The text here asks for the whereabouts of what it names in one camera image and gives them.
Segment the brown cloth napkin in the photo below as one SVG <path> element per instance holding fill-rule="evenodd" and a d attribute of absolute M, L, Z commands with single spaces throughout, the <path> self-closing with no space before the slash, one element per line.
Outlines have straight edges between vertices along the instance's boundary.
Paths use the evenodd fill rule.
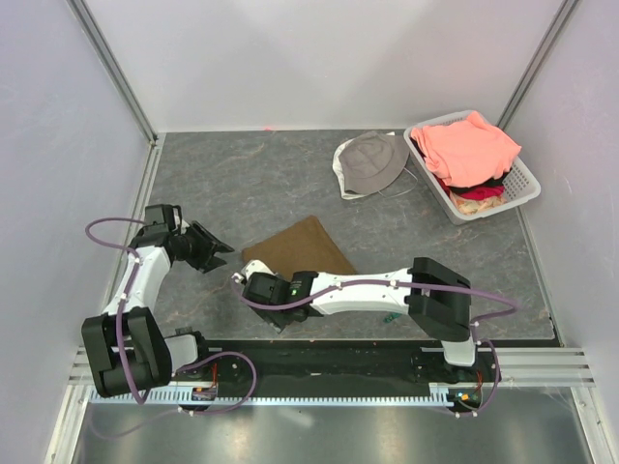
<path fill-rule="evenodd" d="M 243 262 L 259 260 L 290 280 L 296 272 L 355 275 L 357 271 L 316 216 L 309 216 L 274 236 L 242 250 Z"/>

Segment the spoon with green handle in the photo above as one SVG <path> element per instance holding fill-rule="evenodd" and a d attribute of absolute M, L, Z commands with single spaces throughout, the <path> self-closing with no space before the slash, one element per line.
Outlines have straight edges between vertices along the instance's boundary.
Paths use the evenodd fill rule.
<path fill-rule="evenodd" d="M 388 324 L 388 323 L 393 322 L 393 321 L 394 321 L 395 319 L 397 319 L 398 317 L 399 317 L 399 314 L 392 313 L 392 314 L 390 314 L 389 316 L 385 317 L 385 318 L 384 318 L 384 320 L 383 320 L 383 322 L 384 322 L 384 323 L 386 323 L 386 324 Z"/>

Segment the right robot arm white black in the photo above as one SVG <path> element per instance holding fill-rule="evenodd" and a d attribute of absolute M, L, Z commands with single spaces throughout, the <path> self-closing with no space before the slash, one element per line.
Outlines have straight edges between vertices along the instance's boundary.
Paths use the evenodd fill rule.
<path fill-rule="evenodd" d="M 259 260 L 232 277 L 240 299 L 277 331 L 312 317 L 354 312 L 408 316 L 444 350 L 443 368 L 465 380 L 478 368 L 469 329 L 470 281 L 430 258 L 375 275 L 301 271 L 289 279 Z"/>

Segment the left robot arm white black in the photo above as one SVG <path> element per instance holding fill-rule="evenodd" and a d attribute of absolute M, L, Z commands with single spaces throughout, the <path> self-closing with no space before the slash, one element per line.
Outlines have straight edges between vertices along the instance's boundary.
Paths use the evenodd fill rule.
<path fill-rule="evenodd" d="M 127 266 L 118 289 L 99 316 L 81 326 L 93 381 L 98 394 L 129 394 L 143 404 L 150 390 L 165 387 L 179 369 L 192 380 L 201 380 L 212 369 L 212 357 L 198 348 L 197 335 L 166 338 L 153 310 L 162 282 L 176 262 L 185 262 L 206 274 L 226 264 L 221 253 L 234 248 L 216 238 L 201 223 L 183 219 L 178 205 L 158 204 L 145 209 L 144 219 L 127 246 L 98 239 L 85 228 L 93 242 L 126 253 Z"/>

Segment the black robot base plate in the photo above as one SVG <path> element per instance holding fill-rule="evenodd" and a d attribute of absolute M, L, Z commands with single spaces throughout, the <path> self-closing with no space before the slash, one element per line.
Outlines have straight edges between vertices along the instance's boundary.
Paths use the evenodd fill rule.
<path fill-rule="evenodd" d="M 209 355 L 235 351 L 248 356 L 260 379 L 269 375 L 385 378 L 401 374 L 423 383 L 455 385 L 492 383 L 498 377 L 489 349 L 477 354 L 471 367 L 458 367 L 447 363 L 439 342 L 430 340 L 207 340 L 202 348 Z"/>

